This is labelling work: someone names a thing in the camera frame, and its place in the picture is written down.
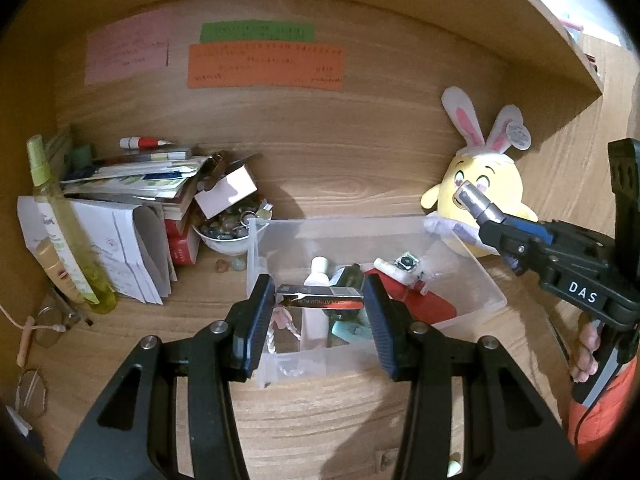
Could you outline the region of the person's right hand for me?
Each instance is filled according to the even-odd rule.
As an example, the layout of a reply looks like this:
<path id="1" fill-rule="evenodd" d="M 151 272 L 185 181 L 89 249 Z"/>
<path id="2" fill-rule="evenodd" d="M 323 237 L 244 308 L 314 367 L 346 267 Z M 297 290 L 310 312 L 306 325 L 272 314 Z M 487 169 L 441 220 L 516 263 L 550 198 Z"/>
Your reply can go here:
<path id="1" fill-rule="evenodd" d="M 594 357 L 600 347 L 600 328 L 588 314 L 578 321 L 578 334 L 570 355 L 570 377 L 576 384 L 583 384 L 597 373 L 599 363 Z"/>

